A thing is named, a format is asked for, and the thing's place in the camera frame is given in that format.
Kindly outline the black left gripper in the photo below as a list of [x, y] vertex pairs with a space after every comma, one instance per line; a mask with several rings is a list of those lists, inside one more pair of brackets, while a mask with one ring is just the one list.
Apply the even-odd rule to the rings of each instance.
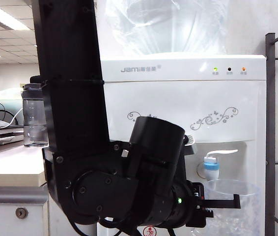
[[204, 185], [200, 182], [191, 183], [191, 196], [188, 197], [188, 209], [191, 216], [188, 218], [187, 227], [204, 228], [206, 219], [213, 218], [214, 213], [210, 208], [240, 209], [240, 196], [233, 194], [233, 199], [205, 199]]

